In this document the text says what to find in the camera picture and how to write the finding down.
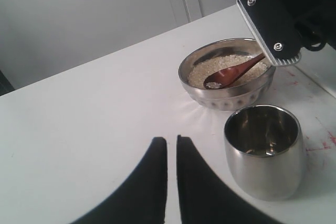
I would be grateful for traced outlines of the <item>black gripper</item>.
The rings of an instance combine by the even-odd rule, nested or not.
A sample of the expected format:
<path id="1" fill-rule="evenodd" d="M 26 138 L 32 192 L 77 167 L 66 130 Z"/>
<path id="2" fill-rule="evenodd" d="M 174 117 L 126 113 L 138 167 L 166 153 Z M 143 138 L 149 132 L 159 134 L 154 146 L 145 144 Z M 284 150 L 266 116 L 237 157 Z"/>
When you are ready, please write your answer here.
<path id="1" fill-rule="evenodd" d="M 335 0 L 280 0 L 293 18 L 302 46 L 319 51 L 335 49 Z"/>

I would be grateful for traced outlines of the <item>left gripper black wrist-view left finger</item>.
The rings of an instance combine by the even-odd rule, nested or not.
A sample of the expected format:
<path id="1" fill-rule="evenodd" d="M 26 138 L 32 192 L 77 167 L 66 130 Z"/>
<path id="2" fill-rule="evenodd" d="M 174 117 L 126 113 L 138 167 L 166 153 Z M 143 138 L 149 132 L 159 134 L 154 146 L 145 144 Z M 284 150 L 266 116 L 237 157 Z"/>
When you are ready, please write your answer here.
<path id="1" fill-rule="evenodd" d="M 167 143 L 155 137 L 127 179 L 74 223 L 164 223 L 166 199 Z"/>

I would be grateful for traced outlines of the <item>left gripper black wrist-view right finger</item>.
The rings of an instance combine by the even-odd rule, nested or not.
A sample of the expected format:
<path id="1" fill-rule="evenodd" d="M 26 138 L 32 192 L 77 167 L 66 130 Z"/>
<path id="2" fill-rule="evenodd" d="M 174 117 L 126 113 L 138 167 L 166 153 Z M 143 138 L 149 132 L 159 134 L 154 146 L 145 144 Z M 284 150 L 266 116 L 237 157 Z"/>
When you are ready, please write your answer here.
<path id="1" fill-rule="evenodd" d="M 177 136 L 176 176 L 182 223 L 279 223 L 233 192 L 186 136 Z"/>

